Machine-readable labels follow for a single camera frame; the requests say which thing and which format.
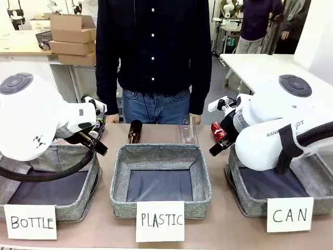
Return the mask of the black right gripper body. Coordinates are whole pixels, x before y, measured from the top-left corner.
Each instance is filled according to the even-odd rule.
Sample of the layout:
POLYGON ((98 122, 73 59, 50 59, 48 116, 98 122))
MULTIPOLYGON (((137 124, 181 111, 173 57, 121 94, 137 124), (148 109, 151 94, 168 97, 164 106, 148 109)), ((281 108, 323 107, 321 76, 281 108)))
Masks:
POLYGON ((226 133, 223 140, 228 142, 235 142, 238 137, 238 131, 236 130, 233 122, 234 115, 235 110, 225 115, 224 119, 221 121, 221 128, 226 133))

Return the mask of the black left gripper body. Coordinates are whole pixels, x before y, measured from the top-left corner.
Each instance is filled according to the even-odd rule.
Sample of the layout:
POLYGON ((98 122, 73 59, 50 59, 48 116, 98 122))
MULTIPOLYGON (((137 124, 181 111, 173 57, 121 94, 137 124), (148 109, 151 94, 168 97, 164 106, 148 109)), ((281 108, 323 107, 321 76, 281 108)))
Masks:
POLYGON ((102 121, 96 121, 94 127, 88 133, 94 139, 99 139, 104 130, 104 123, 102 121))

